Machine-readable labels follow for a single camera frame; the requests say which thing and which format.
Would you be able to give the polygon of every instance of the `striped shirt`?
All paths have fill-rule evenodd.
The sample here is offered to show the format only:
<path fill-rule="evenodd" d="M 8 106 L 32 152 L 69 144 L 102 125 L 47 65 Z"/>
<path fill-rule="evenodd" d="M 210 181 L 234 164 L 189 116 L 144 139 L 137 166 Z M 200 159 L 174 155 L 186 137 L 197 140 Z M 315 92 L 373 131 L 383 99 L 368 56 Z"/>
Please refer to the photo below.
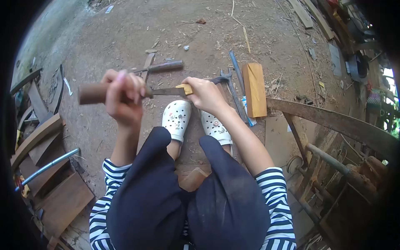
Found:
<path fill-rule="evenodd" d="M 118 190 L 126 172 L 132 164 L 117 167 L 110 159 L 103 162 L 106 173 L 106 195 L 100 198 L 92 208 L 89 219 L 90 246 L 94 250 L 114 250 L 110 235 L 107 232 L 106 215 L 112 197 Z M 293 232 L 292 214 L 287 201 L 286 182 L 281 168 L 267 168 L 256 176 L 256 182 L 265 196 L 269 207 L 271 225 L 267 231 L 261 250 L 293 250 L 296 241 Z M 184 234 L 187 235 L 188 224 L 185 222 Z"/>

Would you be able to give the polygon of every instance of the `person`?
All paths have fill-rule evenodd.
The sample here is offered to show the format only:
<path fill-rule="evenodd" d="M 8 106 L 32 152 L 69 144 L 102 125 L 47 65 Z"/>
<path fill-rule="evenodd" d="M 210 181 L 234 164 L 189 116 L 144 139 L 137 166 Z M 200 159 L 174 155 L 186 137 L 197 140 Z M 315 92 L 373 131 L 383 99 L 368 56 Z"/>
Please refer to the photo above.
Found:
<path fill-rule="evenodd" d="M 174 161 L 184 144 L 191 104 L 166 106 L 137 152 L 144 81 L 108 70 L 106 111 L 118 124 L 116 145 L 103 163 L 106 195 L 90 213 L 92 249 L 295 249 L 282 169 L 210 81 L 188 77 L 187 98 L 200 110 L 200 146 L 212 173 L 194 192 L 178 185 Z M 121 102 L 125 93 L 130 102 Z M 232 158 L 232 142 L 246 164 Z"/>

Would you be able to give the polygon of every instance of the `plank pile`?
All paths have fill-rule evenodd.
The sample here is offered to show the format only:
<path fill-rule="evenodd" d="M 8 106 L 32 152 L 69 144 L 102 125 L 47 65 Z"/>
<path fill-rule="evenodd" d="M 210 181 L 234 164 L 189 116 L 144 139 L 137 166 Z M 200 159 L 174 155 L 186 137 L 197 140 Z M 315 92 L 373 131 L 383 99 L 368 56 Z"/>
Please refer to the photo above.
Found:
<path fill-rule="evenodd" d="M 57 111 L 53 114 L 54 109 L 58 110 L 58 107 L 52 107 L 53 112 L 48 111 L 36 84 L 38 77 L 40 77 L 40 70 L 26 76 L 22 82 L 15 84 L 11 89 L 11 93 L 14 94 L 19 91 L 19 88 L 28 89 L 29 100 L 25 103 L 28 107 L 20 117 L 19 133 L 23 134 L 24 126 L 28 127 L 27 124 L 30 127 L 37 125 L 30 135 L 24 136 L 23 142 L 19 142 L 15 154 L 11 158 L 11 167 L 18 180 L 21 179 L 20 175 L 27 178 L 41 167 L 65 154 L 62 145 L 64 122 Z M 54 96 L 54 99 L 57 99 L 54 100 L 56 106 L 60 103 L 62 85 L 63 82 L 58 82 L 58 86 L 56 86 L 58 89 Z M 26 122 L 29 119 L 36 119 L 38 124 L 29 124 L 32 123 Z M 30 200 L 28 203 L 34 204 L 32 207 L 34 214 L 32 215 L 38 222 L 38 228 L 48 238 L 49 245 L 53 248 L 57 244 L 63 244 L 58 239 L 62 232 L 94 198 L 79 173 L 71 168 L 68 158 L 40 174 L 24 189 L 21 192 L 23 199 Z"/>

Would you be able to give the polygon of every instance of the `dirt floor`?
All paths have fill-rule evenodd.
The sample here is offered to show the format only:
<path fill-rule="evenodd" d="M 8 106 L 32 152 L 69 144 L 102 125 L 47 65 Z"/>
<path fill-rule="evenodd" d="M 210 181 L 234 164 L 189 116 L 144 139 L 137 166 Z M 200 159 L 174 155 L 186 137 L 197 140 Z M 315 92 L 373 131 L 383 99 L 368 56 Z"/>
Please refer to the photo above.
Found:
<path fill-rule="evenodd" d="M 188 4 L 184 0 L 103 0 L 97 5 L 97 2 L 88 4 L 86 0 L 53 0 L 27 33 L 17 57 L 20 64 L 14 71 L 13 82 L 27 73 L 35 57 L 34 67 L 43 67 L 40 92 L 46 101 L 51 77 L 61 63 L 64 65 L 65 77 L 73 92 L 70 96 L 68 89 L 64 88 L 60 106 L 60 114 L 66 121 L 64 147 L 66 151 L 81 148 L 82 158 L 76 157 L 76 160 L 84 168 L 82 177 L 97 198 L 105 193 L 101 166 L 114 147 L 116 123 L 102 104 L 79 106 L 78 87 L 98 82 L 109 68 L 141 68 L 147 57 L 144 51 L 151 49 L 158 40 L 154 63 L 175 58 L 183 60 L 185 67 L 181 71 L 150 74 L 147 84 L 152 88 L 178 85 L 187 76 L 219 76 L 220 69 L 226 72 L 232 66 L 228 51 L 234 50 L 240 66 L 247 62 L 262 64 L 267 96 L 295 101 L 296 95 L 306 95 L 316 104 L 309 60 L 317 93 L 320 93 L 319 81 L 324 83 L 327 92 L 325 101 L 318 98 L 319 106 L 344 114 L 348 114 L 352 107 L 353 116 L 362 118 L 363 108 L 356 104 L 353 87 L 346 90 L 350 77 L 346 74 L 343 59 L 342 77 L 334 76 L 328 43 L 317 23 L 314 23 L 314 29 L 305 30 L 290 5 L 278 1 L 289 17 L 274 0 L 235 0 L 234 17 L 246 27 L 251 48 L 249 53 L 241 26 L 230 17 L 232 2 L 229 1 L 196 0 Z M 105 14 L 112 4 L 115 5 L 112 11 Z M 194 23 L 200 18 L 204 18 L 206 23 Z M 188 51 L 183 49 L 185 45 L 190 46 Z M 310 57 L 309 48 L 315 50 L 316 60 Z M 271 81 L 280 76 L 280 87 L 275 92 Z M 235 73 L 232 80 L 241 95 Z M 344 81 L 345 91 L 340 88 L 340 80 Z M 234 106 L 229 92 L 226 94 Z M 175 96 L 156 96 L 144 101 L 140 146 L 151 129 L 161 125 L 166 105 L 176 99 Z M 269 112 L 268 115 L 281 114 Z M 265 120 L 258 119 L 257 125 L 251 129 L 264 142 Z M 189 171 L 195 166 L 208 166 L 198 144 L 203 135 L 198 111 L 193 106 L 182 153 L 177 161 L 178 169 Z M 236 148 L 233 150 L 235 158 L 241 162 Z M 86 208 L 63 235 L 70 238 L 68 242 L 75 249 L 90 248 L 89 211 L 90 208 Z"/>

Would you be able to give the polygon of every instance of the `open-end wrench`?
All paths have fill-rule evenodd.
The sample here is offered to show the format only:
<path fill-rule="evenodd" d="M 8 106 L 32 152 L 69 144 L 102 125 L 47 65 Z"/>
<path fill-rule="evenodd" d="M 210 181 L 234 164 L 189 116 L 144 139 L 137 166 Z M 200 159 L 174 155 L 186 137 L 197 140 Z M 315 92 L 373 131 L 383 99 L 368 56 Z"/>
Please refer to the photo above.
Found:
<path fill-rule="evenodd" d="M 221 69 L 220 75 L 229 79 L 228 87 L 232 93 L 232 97 L 233 97 L 233 100 L 235 101 L 236 108 L 238 109 L 239 116 L 244 121 L 244 123 L 248 123 L 247 115 L 245 112 L 243 112 L 242 105 L 240 104 L 240 100 L 239 100 L 238 95 L 236 94 L 236 90 L 232 84 L 232 71 L 230 70 L 230 68 L 228 68 L 228 74 L 224 74 L 224 71 Z"/>

